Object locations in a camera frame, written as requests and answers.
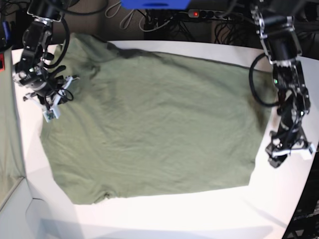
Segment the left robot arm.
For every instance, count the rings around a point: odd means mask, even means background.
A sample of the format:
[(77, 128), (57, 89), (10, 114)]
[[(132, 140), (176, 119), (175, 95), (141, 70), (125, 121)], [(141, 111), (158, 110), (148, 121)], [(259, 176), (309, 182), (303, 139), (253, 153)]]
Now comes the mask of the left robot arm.
[[(256, 102), (268, 108), (276, 107), (280, 117), (278, 130), (270, 132), (271, 142), (265, 149), (269, 164), (274, 168), (281, 166), (292, 153), (304, 160), (311, 159), (316, 149), (302, 128), (311, 102), (302, 63), (298, 60), (302, 48), (294, 26), (295, 15), (305, 3), (304, 0), (254, 0), (250, 6), (264, 49), (249, 69), (250, 89)], [(273, 66), (273, 84), (278, 90), (278, 100), (274, 103), (262, 101), (253, 83), (253, 70), (264, 57)]]

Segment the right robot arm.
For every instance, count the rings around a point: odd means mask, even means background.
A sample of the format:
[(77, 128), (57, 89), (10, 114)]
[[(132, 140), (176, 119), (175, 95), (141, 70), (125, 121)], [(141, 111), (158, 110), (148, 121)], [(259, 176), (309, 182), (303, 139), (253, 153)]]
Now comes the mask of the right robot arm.
[[(12, 79), (22, 87), (30, 88), (32, 93), (24, 97), (25, 100), (38, 97), (40, 106), (46, 112), (52, 112), (53, 107), (60, 102), (67, 102), (67, 83), (56, 74), (65, 70), (60, 62), (66, 54), (70, 31), (64, 15), (71, 6), (70, 0), (32, 0), (27, 14), (33, 21), (22, 36), (23, 51), (20, 61), (15, 64)], [(62, 23), (66, 31), (65, 45), (60, 57), (53, 63), (53, 55), (48, 52), (51, 43), (53, 24)]]

